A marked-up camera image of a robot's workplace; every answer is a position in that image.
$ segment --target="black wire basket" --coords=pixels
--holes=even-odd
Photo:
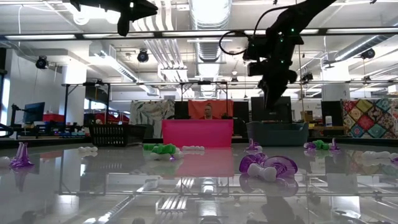
[[[94,124],[90,126],[93,145],[126,147],[142,144],[146,127],[131,124]]]

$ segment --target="pillar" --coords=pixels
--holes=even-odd
[[[62,67],[63,82],[67,84],[81,84],[86,82],[87,67],[80,62],[71,61],[67,66]],[[78,86],[68,96],[67,106],[67,122],[77,122],[83,125],[84,120],[84,104],[86,96],[86,87]],[[65,94],[62,94],[60,100],[60,114],[64,113]]]
[[[322,68],[322,80],[324,81],[348,81],[349,70],[346,62],[334,63],[333,68]],[[349,100],[349,84],[326,84],[322,86],[322,101]]]

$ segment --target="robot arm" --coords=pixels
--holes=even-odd
[[[264,92],[265,108],[271,108],[287,89],[288,82],[294,83],[297,79],[296,72],[289,70],[289,67],[292,65],[295,46],[304,44],[300,37],[301,31],[316,15],[335,1],[306,0],[292,6],[273,8],[265,12],[260,20],[268,12],[279,9],[286,10],[266,30],[266,35],[255,34],[259,25],[257,22],[254,35],[246,36],[249,39],[249,45],[244,51],[243,59],[257,61],[249,64],[249,76],[262,75],[259,88]],[[221,49],[224,53],[229,54],[222,47]]]

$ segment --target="patterned fabric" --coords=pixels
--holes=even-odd
[[[343,101],[344,125],[354,138],[398,137],[398,100]]]
[[[174,115],[175,102],[131,102],[130,124],[149,124],[154,127],[154,138],[161,138],[162,120]]]

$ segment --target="teal bin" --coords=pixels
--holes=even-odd
[[[253,121],[246,126],[248,138],[260,146],[303,146],[308,140],[308,123],[268,124]]]

